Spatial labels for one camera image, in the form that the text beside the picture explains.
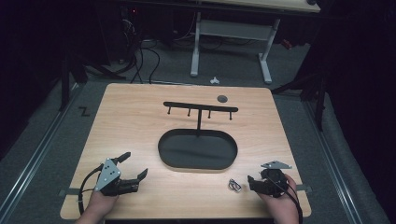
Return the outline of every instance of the wooden table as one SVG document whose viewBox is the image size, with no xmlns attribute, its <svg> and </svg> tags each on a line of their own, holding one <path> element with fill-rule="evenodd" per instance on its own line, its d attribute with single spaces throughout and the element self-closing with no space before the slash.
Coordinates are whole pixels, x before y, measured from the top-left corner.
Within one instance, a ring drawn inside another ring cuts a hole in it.
<svg viewBox="0 0 396 224">
<path fill-rule="evenodd" d="M 283 9 L 301 12 L 320 12 L 317 4 L 313 6 L 306 3 L 306 0 L 201 0 L 218 4 L 230 4 L 244 7 L 265 7 L 271 9 Z"/>
<path fill-rule="evenodd" d="M 228 98 L 218 101 L 219 95 Z M 238 155 L 225 170 L 193 170 L 165 165 L 158 152 L 161 136 L 171 129 L 196 128 L 197 111 L 168 108 L 164 101 L 200 105 L 236 106 L 238 112 L 203 114 L 202 129 L 219 130 L 231 135 Z M 265 88 L 168 86 L 110 84 L 100 104 L 86 146 L 82 152 L 70 188 L 79 189 L 83 178 L 106 158 L 130 151 L 131 158 L 118 165 L 121 179 L 136 178 L 148 168 L 137 193 L 121 195 L 106 218 L 238 218 L 269 217 L 267 208 L 248 188 L 248 175 L 260 178 L 261 164 L 282 161 L 293 168 L 284 170 L 297 184 L 301 178 L 290 151 L 271 92 Z M 233 178 L 240 192 L 228 189 Z M 93 188 L 96 177 L 86 184 Z M 311 208 L 304 191 L 298 191 L 305 217 Z M 84 194 L 88 204 L 90 193 Z M 61 210 L 64 219 L 79 217 L 76 195 L 67 195 Z"/>
</svg>

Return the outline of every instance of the black wire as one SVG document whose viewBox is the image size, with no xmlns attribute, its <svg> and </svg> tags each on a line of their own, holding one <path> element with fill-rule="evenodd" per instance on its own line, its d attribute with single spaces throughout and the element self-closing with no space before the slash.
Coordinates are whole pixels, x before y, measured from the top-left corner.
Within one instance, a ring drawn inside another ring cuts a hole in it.
<svg viewBox="0 0 396 224">
<path fill-rule="evenodd" d="M 81 187 L 79 188 L 79 192 L 78 192 L 78 210 L 79 213 L 82 215 L 84 213 L 84 202 L 82 200 L 82 192 L 84 192 L 84 186 L 85 183 L 87 182 L 87 180 L 94 175 L 96 172 L 101 171 L 103 168 L 103 164 L 101 164 L 100 166 L 98 166 L 96 169 L 94 169 L 93 171 L 91 171 L 87 176 L 85 176 L 84 180 L 82 181 Z"/>
<path fill-rule="evenodd" d="M 148 83 L 151 84 L 151 77 L 154 74 L 155 70 L 157 70 L 158 65 L 160 65 L 160 59 L 161 58 L 160 58 L 160 55 L 157 52 L 155 52 L 154 50 L 152 50 L 152 49 L 146 49 L 146 50 L 149 50 L 149 51 L 153 52 L 154 54 L 157 55 L 157 58 L 158 58 L 157 64 L 155 65 L 154 69 L 152 70 L 152 72 L 150 73 L 150 75 L 148 77 Z"/>
<path fill-rule="evenodd" d="M 132 78 L 131 83 L 134 83 L 134 79 L 136 78 L 136 76 L 138 76 L 140 79 L 140 83 L 143 84 L 142 77 L 140 76 L 140 69 L 142 69 L 142 66 L 143 66 L 143 51 L 142 51 L 141 47 L 139 49 L 140 49 L 139 52 L 140 52 L 140 57 L 141 57 L 142 61 L 140 62 L 140 66 L 136 67 L 136 73 L 134 74 L 134 77 Z"/>
<path fill-rule="evenodd" d="M 219 44 L 218 44 L 217 46 L 215 46 L 214 48 L 205 48 L 202 44 L 200 44 L 200 47 L 201 47 L 202 49 L 215 50 L 215 49 L 220 48 L 220 47 L 222 46 L 222 44 L 223 44 L 223 38 L 221 37 L 221 38 L 219 39 Z"/>
<path fill-rule="evenodd" d="M 136 59 L 133 57 L 131 59 L 131 61 L 129 61 L 128 65 L 126 65 L 125 67 L 121 68 L 120 70 L 114 71 L 112 73 L 115 74 L 115 75 L 124 73 L 124 72 L 128 71 L 129 69 L 133 68 L 135 65 L 136 65 Z M 87 71 L 88 73 L 90 73 L 90 74 L 92 74 L 94 76 L 98 76 L 98 77 L 101 77 L 101 76 L 105 75 L 103 73 L 96 73 L 96 72 L 92 71 L 91 69 L 89 69 L 88 67 L 85 67 L 85 71 Z"/>
<path fill-rule="evenodd" d="M 93 190 L 93 189 L 84 189 L 84 190 L 82 191 L 82 193 L 87 192 L 87 191 L 90 191 L 90 190 Z"/>
<path fill-rule="evenodd" d="M 192 38 L 192 37 L 193 37 L 193 35 L 192 35 L 192 36 L 189 36 L 189 37 L 186 37 L 186 38 L 184 38 L 184 39 L 174 40 L 173 43 L 176 44 L 176 45 L 178 45 L 178 46 L 188 47 L 188 46 L 193 45 L 194 42 L 195 42 L 194 40 L 190 40 L 190 38 Z M 178 43 L 178 42 L 189 42 L 189 44 L 180 44 L 180 43 Z"/>
<path fill-rule="evenodd" d="M 288 184 L 288 185 L 290 186 L 290 188 L 293 190 L 294 195 L 296 196 L 296 199 L 297 199 L 297 200 L 296 200 L 293 196 L 291 196 L 291 194 L 289 194 L 287 190 L 284 190 L 282 187 L 280 187 L 280 186 L 279 186 L 274 180 L 272 180 L 270 177 L 267 176 L 267 179 L 269 179 L 277 188 L 281 189 L 285 194 L 287 194 L 287 195 L 291 198 L 291 200 L 294 202 L 294 204 L 296 205 L 296 208 L 297 208 L 298 221 L 299 221 L 300 224 L 302 224 L 302 223 L 303 223 L 303 210 L 301 209 L 300 202 L 299 202 L 299 200 L 298 200 L 298 196 L 297 196 L 296 191 Z"/>
</svg>

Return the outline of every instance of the person's wrist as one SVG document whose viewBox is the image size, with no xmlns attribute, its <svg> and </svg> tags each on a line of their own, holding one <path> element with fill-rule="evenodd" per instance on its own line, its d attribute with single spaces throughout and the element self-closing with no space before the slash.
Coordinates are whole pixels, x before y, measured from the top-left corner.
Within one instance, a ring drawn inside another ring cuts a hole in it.
<svg viewBox="0 0 396 224">
<path fill-rule="evenodd" d="M 299 224 L 299 221 L 298 217 L 295 216 L 275 217 L 274 224 Z"/>
<path fill-rule="evenodd" d="M 92 211 L 89 207 L 85 210 L 82 216 L 78 219 L 76 223 L 83 224 L 97 224 L 103 219 L 103 215 L 98 214 L 95 211 Z"/>
</svg>

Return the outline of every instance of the black cable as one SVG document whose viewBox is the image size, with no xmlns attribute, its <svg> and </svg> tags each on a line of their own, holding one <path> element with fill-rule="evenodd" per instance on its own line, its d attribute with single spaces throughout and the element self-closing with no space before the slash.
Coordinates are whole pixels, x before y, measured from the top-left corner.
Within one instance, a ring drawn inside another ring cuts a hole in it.
<svg viewBox="0 0 396 224">
<path fill-rule="evenodd" d="M 157 70 L 158 65 L 160 65 L 160 59 L 161 58 L 160 58 L 160 55 L 157 52 L 155 52 L 154 50 L 152 50 L 152 49 L 146 49 L 146 50 L 149 50 L 149 51 L 153 52 L 154 54 L 157 55 L 157 58 L 158 58 L 157 64 L 155 65 L 154 69 L 152 70 L 152 72 L 150 73 L 150 75 L 148 77 L 148 83 L 151 84 L 151 77 L 154 74 L 155 70 Z"/>
<path fill-rule="evenodd" d="M 93 190 L 93 189 L 84 189 L 84 190 L 82 191 L 82 193 L 87 192 L 87 191 L 91 191 L 91 190 Z"/>
<path fill-rule="evenodd" d="M 298 222 L 299 222 L 300 224 L 303 224 L 303 210 L 301 209 L 300 202 L 299 202 L 298 196 L 297 196 L 297 192 L 288 184 L 288 185 L 290 186 L 290 188 L 292 189 L 292 191 L 294 192 L 294 195 L 296 196 L 296 199 L 297 199 L 297 200 L 296 200 L 293 196 L 291 196 L 291 194 L 288 193 L 287 190 L 284 190 L 282 187 L 280 187 L 280 186 L 279 186 L 274 180 L 272 180 L 270 177 L 267 176 L 267 179 L 269 179 L 277 188 L 281 189 L 285 194 L 287 194 L 287 195 L 291 198 L 291 200 L 294 202 L 294 204 L 296 205 L 296 208 L 297 208 Z"/>
<path fill-rule="evenodd" d="M 131 59 L 131 61 L 129 61 L 128 65 L 126 65 L 125 67 L 121 68 L 118 71 L 114 71 L 112 72 L 113 74 L 121 74 L 124 73 L 126 71 L 128 71 L 129 69 L 133 68 L 136 65 L 136 60 L 134 59 L 134 57 Z M 88 67 L 85 67 L 85 71 L 87 71 L 88 73 L 95 75 L 95 76 L 103 76 L 103 73 L 96 73 L 94 71 L 92 71 L 91 69 L 89 69 Z"/>
<path fill-rule="evenodd" d="M 140 66 L 136 67 L 136 73 L 134 74 L 134 77 L 132 78 L 131 83 L 134 83 L 134 79 L 136 78 L 136 76 L 138 76 L 140 79 L 140 83 L 143 84 L 142 77 L 140 76 L 140 69 L 142 69 L 142 66 L 143 66 L 143 51 L 142 51 L 141 47 L 139 49 L 140 49 L 139 52 L 140 52 L 140 57 L 141 57 L 142 61 L 140 62 Z"/>
<path fill-rule="evenodd" d="M 201 43 L 200 43 L 200 47 L 201 47 L 202 49 L 215 50 L 215 49 L 220 48 L 220 47 L 222 46 L 222 44 L 223 44 L 223 38 L 220 37 L 220 38 L 219 38 L 219 44 L 218 44 L 217 46 L 215 46 L 214 48 L 205 48 Z"/>
<path fill-rule="evenodd" d="M 103 164 L 100 164 L 100 166 L 98 166 L 96 169 L 91 171 L 87 176 L 85 176 L 84 180 L 82 181 L 81 187 L 79 188 L 79 192 L 78 192 L 78 210 L 81 215 L 84 213 L 84 202 L 82 201 L 82 193 L 86 191 L 84 190 L 85 183 L 96 172 L 102 171 L 102 168 L 103 168 Z"/>
</svg>

